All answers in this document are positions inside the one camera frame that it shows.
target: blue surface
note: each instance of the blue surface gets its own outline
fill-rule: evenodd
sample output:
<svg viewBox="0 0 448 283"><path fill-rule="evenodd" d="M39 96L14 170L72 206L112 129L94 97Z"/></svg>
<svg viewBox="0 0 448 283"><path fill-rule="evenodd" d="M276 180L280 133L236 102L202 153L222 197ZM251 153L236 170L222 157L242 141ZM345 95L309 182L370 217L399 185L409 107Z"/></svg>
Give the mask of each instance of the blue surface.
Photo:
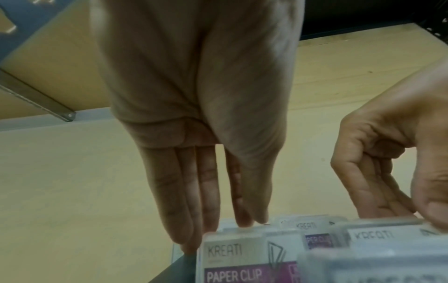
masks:
<svg viewBox="0 0 448 283"><path fill-rule="evenodd" d="M0 62L74 1L33 4L29 0L0 0L0 7L17 26L11 34L0 33Z"/></svg>

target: hand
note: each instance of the hand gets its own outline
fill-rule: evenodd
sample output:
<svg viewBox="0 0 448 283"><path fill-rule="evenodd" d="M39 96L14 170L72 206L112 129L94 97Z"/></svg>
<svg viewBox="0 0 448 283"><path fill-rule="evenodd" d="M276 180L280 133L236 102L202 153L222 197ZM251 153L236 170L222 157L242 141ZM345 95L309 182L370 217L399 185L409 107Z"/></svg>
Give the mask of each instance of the hand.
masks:
<svg viewBox="0 0 448 283"><path fill-rule="evenodd" d="M412 199L392 159L417 148ZM362 218L412 215L448 227L448 59L399 82L346 116L331 165Z"/></svg>
<svg viewBox="0 0 448 283"><path fill-rule="evenodd" d="M91 2L112 111L135 140L172 240L194 252L217 229L218 143L238 225L267 222L303 1Z"/></svg>

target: wooden surface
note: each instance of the wooden surface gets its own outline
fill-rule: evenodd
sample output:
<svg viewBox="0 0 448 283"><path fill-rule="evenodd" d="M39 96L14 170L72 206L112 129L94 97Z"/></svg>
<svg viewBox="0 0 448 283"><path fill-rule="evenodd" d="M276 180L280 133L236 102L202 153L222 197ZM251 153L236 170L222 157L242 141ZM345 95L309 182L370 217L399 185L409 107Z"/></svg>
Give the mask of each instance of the wooden surface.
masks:
<svg viewBox="0 0 448 283"><path fill-rule="evenodd" d="M71 12L76 9L82 14L85 6ZM46 36L54 46L67 42L67 50L52 51L53 57L36 47L43 57L33 57L30 42L5 66L40 84L32 84L37 89L58 89L54 94L68 105L98 107L106 102L93 63L79 61L91 56L81 30L68 29L63 41L45 30L36 41L45 42ZM329 166L340 120L399 79L448 55L448 47L407 25L304 41L298 53L270 214L354 218L355 209ZM38 79L29 74L39 71ZM71 89L75 85L78 91ZM222 217L228 218L232 205L221 147L217 159ZM394 167L407 193L414 165L410 150ZM116 121L0 132L0 168L0 282L144 283L168 266L171 242L135 146Z"/></svg>
<svg viewBox="0 0 448 283"><path fill-rule="evenodd" d="M369 99L446 50L414 24L304 41L298 48L290 108ZM0 67L71 109L109 105L95 65L86 0L71 4ZM25 105L17 106L15 114L6 111L3 100L0 94L0 118L35 115Z"/></svg>

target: metal bar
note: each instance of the metal bar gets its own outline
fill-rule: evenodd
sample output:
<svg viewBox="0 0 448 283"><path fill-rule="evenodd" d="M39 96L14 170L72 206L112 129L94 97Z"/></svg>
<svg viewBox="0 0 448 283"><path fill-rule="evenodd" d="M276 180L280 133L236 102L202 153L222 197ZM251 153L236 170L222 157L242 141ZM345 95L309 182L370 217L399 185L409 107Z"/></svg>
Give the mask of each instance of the metal bar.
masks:
<svg viewBox="0 0 448 283"><path fill-rule="evenodd" d="M0 90L4 90L29 104L65 121L71 122L76 112L60 104L58 101L33 89L24 82L0 69Z"/></svg>

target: person's right hand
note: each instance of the person's right hand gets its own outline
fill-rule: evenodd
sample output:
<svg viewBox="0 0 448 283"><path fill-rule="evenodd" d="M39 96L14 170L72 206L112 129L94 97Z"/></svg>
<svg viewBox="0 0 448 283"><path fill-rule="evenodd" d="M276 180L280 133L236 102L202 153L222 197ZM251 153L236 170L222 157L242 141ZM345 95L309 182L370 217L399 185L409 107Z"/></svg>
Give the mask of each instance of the person's right hand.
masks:
<svg viewBox="0 0 448 283"><path fill-rule="evenodd" d="M411 195L392 159L417 148ZM331 165L361 218L412 215L448 227L448 59L399 82L341 122Z"/></svg>

